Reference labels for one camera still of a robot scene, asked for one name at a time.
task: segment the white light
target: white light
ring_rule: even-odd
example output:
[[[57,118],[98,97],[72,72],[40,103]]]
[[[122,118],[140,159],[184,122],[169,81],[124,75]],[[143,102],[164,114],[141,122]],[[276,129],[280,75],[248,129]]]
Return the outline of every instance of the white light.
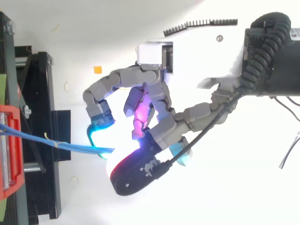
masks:
[[[135,150],[139,149],[140,145],[138,141],[127,139],[121,146],[117,147],[109,156],[106,163],[107,175],[110,177],[112,171],[124,158],[130,155]]]

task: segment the cable tie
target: cable tie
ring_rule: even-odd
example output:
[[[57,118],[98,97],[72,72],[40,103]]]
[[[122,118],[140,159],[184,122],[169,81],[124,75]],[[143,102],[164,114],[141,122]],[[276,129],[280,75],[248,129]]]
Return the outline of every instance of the cable tie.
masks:
[[[50,140],[50,139],[48,138],[46,132],[44,133],[44,136],[45,136],[45,138],[46,138],[47,140],[53,142],[53,143],[54,143],[54,147],[57,148],[57,149],[59,148],[59,147],[58,147],[59,144],[66,143],[66,142],[56,142],[56,141],[54,141],[54,140]]]

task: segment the red clamp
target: red clamp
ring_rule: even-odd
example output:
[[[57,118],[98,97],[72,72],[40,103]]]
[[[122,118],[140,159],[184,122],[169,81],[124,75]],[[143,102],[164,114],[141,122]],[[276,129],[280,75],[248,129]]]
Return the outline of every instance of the red clamp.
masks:
[[[20,110],[0,105],[0,123],[21,131]],[[20,137],[0,136],[0,200],[24,184],[23,152]]]

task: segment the orange sticker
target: orange sticker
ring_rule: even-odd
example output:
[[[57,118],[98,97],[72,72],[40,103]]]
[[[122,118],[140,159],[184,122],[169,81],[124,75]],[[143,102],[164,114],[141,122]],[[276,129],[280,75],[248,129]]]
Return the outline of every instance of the orange sticker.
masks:
[[[102,74],[102,67],[94,67],[95,74]]]

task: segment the white background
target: white background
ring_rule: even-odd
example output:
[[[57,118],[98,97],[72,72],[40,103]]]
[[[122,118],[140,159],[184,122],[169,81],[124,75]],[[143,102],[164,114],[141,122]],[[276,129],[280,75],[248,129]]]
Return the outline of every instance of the white background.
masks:
[[[34,52],[47,51],[54,57],[55,109],[71,109],[71,139],[78,144],[89,144],[90,120],[82,92],[102,75],[132,65],[139,43],[186,20],[238,18],[239,26],[246,28],[272,11],[288,14],[292,27],[300,27],[297,4],[294,0],[0,0],[1,10],[17,25],[15,44],[32,45]],[[103,74],[93,74],[93,66],[102,66]],[[201,74],[201,65],[195,73]],[[180,83],[170,90],[177,112],[209,101],[211,93]],[[115,118],[124,118],[127,93],[120,90],[108,99]],[[300,115],[300,109],[292,108]],[[127,197],[115,194],[105,161],[72,153],[72,161],[60,164],[62,214],[52,221],[40,216],[40,224],[298,225],[299,145],[284,169],[278,168],[298,131],[298,122],[273,100],[245,97],[225,124],[215,126],[193,148],[189,167],[173,166]]]

